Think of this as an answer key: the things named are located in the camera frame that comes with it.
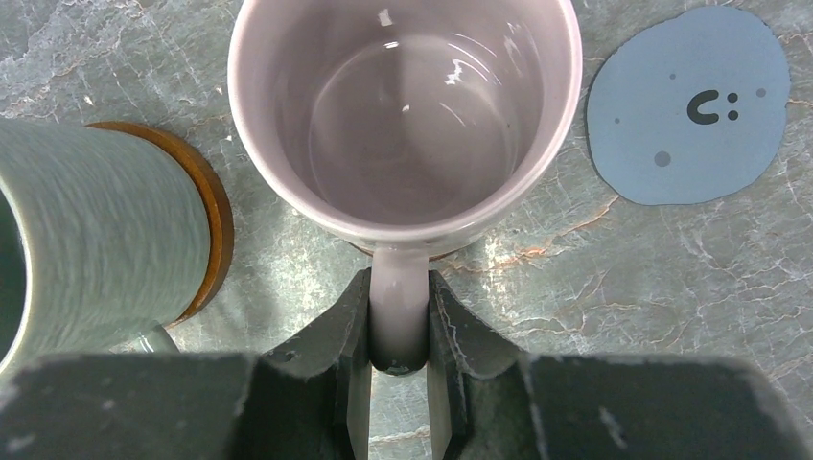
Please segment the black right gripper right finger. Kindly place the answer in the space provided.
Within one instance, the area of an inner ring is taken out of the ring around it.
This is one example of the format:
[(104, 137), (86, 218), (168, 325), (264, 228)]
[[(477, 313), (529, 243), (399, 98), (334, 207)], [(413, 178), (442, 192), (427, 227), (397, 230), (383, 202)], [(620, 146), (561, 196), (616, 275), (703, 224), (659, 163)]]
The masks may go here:
[(436, 459), (808, 459), (765, 376), (696, 355), (528, 352), (429, 276)]

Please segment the green mug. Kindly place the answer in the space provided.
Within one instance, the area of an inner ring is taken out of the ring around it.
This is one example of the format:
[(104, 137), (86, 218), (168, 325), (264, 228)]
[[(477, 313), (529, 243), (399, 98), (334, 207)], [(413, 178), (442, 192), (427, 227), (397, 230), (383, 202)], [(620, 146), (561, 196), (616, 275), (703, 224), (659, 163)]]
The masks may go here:
[(1, 376), (175, 321), (210, 257), (200, 193), (156, 144), (1, 123)]

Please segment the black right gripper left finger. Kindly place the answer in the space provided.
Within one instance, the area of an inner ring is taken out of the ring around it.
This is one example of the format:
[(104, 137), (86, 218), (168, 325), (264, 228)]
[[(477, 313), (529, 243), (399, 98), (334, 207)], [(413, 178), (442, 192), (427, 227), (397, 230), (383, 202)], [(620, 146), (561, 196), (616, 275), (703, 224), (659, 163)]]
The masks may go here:
[(1, 391), (5, 459), (363, 459), (370, 273), (263, 354), (49, 356)]

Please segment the wooden coaster five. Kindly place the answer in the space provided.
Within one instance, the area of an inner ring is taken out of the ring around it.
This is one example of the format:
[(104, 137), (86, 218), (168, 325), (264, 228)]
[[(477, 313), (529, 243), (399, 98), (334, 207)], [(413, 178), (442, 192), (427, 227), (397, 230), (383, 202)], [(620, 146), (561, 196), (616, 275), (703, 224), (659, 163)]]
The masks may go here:
[(170, 324), (175, 326), (199, 313), (214, 299), (232, 264), (235, 227), (227, 192), (205, 157), (186, 140), (167, 130), (126, 121), (103, 121), (89, 126), (124, 132), (165, 151), (189, 175), (202, 200), (210, 233), (208, 266), (196, 296)]

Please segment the dark walnut coaster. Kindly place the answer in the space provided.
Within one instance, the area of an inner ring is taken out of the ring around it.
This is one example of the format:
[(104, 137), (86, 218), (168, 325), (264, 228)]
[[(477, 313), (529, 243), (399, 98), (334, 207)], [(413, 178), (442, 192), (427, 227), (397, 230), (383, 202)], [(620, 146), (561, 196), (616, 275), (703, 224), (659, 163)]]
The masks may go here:
[[(368, 248), (362, 247), (362, 246), (357, 245), (357, 244), (354, 244), (354, 243), (352, 243), (352, 242), (348, 242), (348, 244), (350, 244), (352, 247), (354, 247), (355, 249), (357, 249), (359, 252), (361, 252), (361, 253), (363, 253), (363, 254), (365, 254), (365, 255), (367, 255), (367, 256), (372, 257), (372, 256), (373, 256), (373, 254), (374, 254), (374, 251), (373, 251), (372, 249), (368, 249)], [(461, 248), (458, 248), (458, 249), (455, 249), (455, 250), (453, 250), (453, 251), (449, 251), (449, 252), (446, 252), (446, 253), (443, 253), (443, 254), (437, 254), (437, 255), (433, 255), (433, 256), (431, 256), (431, 257), (429, 258), (429, 260), (430, 260), (430, 262), (434, 262), (434, 261), (438, 261), (438, 260), (444, 259), (444, 258), (446, 258), (446, 257), (448, 257), (448, 256), (450, 256), (450, 255), (452, 255), (452, 254), (454, 254), (455, 252), (459, 251), (460, 249), (461, 249)]]

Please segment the lilac mug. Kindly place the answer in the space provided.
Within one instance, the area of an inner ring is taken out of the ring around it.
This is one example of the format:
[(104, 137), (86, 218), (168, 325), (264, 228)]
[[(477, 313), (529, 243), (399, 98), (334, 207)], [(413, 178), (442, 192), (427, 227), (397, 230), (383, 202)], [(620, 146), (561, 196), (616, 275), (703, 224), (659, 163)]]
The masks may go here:
[(429, 258), (539, 182), (578, 105), (569, 1), (245, 1), (227, 87), (253, 166), (318, 226), (374, 251), (369, 355), (429, 352)]

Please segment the blue round coaster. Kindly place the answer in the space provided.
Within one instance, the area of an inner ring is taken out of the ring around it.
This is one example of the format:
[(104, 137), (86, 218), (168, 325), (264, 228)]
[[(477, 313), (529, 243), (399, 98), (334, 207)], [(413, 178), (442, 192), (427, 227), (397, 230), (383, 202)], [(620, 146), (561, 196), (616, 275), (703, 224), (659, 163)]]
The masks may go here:
[(787, 58), (756, 15), (708, 6), (652, 26), (600, 67), (586, 104), (598, 175), (641, 205), (690, 205), (754, 183), (780, 147)]

